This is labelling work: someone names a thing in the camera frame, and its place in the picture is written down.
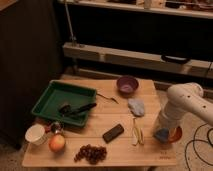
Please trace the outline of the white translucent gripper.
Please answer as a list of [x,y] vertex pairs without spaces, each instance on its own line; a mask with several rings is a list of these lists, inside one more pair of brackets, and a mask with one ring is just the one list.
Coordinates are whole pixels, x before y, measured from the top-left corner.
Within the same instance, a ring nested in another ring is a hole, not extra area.
[[169,118],[168,116],[164,114],[163,111],[161,111],[154,123],[153,136],[156,131],[162,128],[166,128],[169,130],[169,137],[170,137],[178,126],[180,126],[180,122],[178,120]]

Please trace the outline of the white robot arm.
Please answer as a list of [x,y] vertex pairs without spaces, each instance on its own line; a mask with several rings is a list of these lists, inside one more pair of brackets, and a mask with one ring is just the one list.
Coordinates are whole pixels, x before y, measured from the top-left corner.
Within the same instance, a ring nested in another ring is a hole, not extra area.
[[155,121],[153,136],[162,143],[173,141],[183,116],[190,112],[213,126],[213,103],[203,98],[197,83],[175,84],[167,89],[167,103]]

